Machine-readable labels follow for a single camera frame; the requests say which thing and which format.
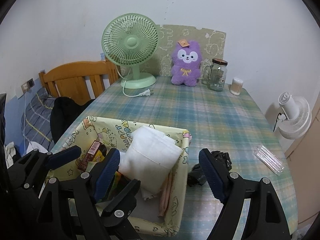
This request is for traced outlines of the white towel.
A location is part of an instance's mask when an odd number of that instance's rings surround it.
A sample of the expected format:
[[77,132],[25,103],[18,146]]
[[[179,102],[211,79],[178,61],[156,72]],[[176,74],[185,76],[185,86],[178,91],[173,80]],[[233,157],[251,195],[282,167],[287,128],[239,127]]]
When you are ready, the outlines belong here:
[[160,192],[182,149],[165,133],[141,126],[132,133],[133,141],[120,158],[119,172],[131,180],[140,180],[151,194]]

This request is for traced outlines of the beige grey cloth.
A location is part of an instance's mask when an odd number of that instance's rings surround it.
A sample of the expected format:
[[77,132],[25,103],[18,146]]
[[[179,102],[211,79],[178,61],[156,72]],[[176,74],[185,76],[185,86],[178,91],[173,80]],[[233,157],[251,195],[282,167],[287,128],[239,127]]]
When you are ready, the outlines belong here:
[[169,173],[162,187],[162,193],[159,201],[158,217],[163,217],[168,209],[171,187],[172,187],[172,172]]

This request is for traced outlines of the cartoon snack box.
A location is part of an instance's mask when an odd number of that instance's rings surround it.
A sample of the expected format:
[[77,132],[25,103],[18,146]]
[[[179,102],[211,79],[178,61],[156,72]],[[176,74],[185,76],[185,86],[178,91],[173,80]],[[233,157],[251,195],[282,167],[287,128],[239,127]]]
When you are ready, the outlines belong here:
[[78,169],[82,172],[85,172],[86,168],[89,165],[89,162],[99,163],[104,160],[106,154],[106,146],[99,141],[94,141],[82,161],[80,161]]

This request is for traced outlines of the black office chair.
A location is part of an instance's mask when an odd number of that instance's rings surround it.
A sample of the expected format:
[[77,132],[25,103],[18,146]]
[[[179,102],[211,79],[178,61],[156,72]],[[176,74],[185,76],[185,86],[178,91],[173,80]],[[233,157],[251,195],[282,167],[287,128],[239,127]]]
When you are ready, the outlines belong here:
[[79,105],[68,97],[61,96],[55,99],[50,115],[50,131],[54,143],[58,142],[69,126],[93,101],[94,99],[91,99],[84,105]]

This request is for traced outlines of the yellow cartoon storage box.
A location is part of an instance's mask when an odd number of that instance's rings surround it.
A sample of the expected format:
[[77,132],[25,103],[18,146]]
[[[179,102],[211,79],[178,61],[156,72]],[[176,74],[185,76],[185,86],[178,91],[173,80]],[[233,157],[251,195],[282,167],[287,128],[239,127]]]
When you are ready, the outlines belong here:
[[171,237],[179,232],[188,173],[189,131],[141,122],[88,116],[54,152],[79,146],[76,160],[48,173],[60,180],[81,174],[81,161],[93,142],[120,151],[119,172],[141,182],[142,197],[129,217],[134,228],[146,235]]

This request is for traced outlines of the clear plastic bag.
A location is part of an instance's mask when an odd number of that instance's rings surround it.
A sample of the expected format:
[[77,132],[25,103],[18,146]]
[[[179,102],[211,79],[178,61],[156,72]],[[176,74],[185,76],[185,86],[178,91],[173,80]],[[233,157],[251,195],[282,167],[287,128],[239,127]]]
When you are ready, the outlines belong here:
[[283,173],[283,163],[264,145],[257,146],[254,155],[277,176]]

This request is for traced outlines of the beige door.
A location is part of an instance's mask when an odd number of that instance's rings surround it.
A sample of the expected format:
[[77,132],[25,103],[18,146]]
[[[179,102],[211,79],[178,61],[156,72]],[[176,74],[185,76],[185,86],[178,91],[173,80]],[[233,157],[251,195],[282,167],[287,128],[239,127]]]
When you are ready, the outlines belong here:
[[285,154],[295,186],[300,229],[312,224],[319,213],[319,100],[308,131]]

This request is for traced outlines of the black plastic bag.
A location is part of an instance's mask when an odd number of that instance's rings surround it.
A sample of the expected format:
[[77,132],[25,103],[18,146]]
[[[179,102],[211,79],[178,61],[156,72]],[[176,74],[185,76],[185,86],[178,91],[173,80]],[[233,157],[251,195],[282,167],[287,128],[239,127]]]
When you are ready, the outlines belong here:
[[228,152],[212,151],[204,148],[199,152],[199,163],[188,173],[187,185],[192,187],[203,185],[205,182],[210,187],[223,187],[223,176],[232,168]]

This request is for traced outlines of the plaid tablecloth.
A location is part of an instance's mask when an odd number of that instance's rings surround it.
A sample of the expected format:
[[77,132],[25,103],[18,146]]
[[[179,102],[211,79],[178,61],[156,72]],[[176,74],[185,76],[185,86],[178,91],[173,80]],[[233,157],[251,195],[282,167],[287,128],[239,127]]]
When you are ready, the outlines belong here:
[[284,165],[287,159],[271,125],[248,92],[243,90],[235,96],[228,88],[215,92],[202,83],[195,87],[175,86],[170,80],[158,77],[151,87],[151,96],[139,96],[139,90],[125,89],[120,83],[114,83],[79,115],[52,151],[59,151],[82,119],[89,115],[185,128],[192,136],[189,166],[198,162],[199,151],[203,148],[228,152],[233,171],[243,178],[270,179],[289,230],[295,232],[298,207],[291,173],[286,168],[282,174],[274,174],[255,156],[255,149],[265,146]]

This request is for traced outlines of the cotton swab container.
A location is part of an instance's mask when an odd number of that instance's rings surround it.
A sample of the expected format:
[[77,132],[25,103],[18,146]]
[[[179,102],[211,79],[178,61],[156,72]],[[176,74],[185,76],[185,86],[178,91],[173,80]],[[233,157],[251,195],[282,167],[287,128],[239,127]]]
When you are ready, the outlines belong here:
[[234,77],[232,80],[232,84],[230,86],[229,91],[233,94],[233,95],[240,95],[241,91],[242,91],[242,87],[243,87],[244,81],[238,77]]

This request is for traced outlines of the green desk fan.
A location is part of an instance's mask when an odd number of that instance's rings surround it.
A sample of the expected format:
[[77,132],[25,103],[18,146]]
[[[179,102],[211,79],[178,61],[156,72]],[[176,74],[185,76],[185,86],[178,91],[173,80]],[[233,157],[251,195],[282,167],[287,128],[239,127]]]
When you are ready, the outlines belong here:
[[158,29],[149,17],[128,13],[112,20],[105,28],[101,46],[105,57],[117,66],[122,93],[128,98],[152,96],[156,78],[140,71],[158,47]]

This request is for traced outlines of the glass mason jar mug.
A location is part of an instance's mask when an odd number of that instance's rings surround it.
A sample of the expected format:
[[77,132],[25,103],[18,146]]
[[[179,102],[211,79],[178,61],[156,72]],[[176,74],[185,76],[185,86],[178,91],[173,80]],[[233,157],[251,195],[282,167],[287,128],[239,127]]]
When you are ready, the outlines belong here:
[[210,90],[221,92],[224,89],[228,62],[222,59],[212,59],[210,66],[205,66],[203,79]]

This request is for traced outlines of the purple plush bear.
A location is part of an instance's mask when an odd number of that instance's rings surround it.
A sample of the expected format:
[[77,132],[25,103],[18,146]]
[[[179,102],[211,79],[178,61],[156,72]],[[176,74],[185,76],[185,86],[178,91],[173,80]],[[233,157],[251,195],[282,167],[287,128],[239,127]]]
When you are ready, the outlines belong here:
[[195,87],[200,79],[202,55],[197,41],[188,41],[189,46],[182,47],[176,43],[172,52],[171,83]]

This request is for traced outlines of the green patterned board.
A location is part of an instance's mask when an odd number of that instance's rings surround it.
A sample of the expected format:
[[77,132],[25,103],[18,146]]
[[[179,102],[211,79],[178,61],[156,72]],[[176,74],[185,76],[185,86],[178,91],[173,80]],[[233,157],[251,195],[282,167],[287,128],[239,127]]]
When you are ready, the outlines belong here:
[[154,76],[171,76],[173,66],[172,54],[181,49],[180,42],[186,41],[189,46],[185,51],[199,49],[200,71],[211,65],[212,59],[223,59],[226,33],[223,31],[184,25],[158,25],[158,48],[153,57],[144,63],[140,70]]

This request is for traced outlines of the wall power socket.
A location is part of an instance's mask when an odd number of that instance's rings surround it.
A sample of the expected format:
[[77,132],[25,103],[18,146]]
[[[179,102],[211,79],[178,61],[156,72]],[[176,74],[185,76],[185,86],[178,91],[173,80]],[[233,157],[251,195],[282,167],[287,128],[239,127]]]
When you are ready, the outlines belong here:
[[35,83],[34,83],[33,79],[30,79],[27,82],[25,82],[23,85],[21,85],[21,89],[22,89],[23,94],[26,93],[32,87],[34,87],[34,85],[35,85]]

